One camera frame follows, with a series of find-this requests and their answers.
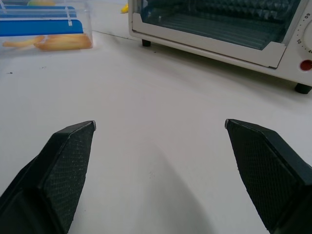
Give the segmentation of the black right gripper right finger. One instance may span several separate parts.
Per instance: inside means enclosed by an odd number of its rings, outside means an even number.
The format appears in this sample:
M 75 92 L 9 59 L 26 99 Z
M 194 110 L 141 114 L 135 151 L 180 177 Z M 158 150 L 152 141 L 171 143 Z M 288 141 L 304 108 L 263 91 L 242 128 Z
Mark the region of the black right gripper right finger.
M 312 168 L 274 130 L 227 119 L 237 168 L 271 234 L 312 232 Z

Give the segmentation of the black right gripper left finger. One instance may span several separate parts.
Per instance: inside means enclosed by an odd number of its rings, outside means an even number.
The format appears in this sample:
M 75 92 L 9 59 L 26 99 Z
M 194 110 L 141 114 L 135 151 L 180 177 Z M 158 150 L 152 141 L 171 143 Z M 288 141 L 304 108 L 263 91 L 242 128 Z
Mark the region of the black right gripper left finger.
M 55 132 L 0 197 L 2 234 L 66 234 L 86 180 L 95 121 Z

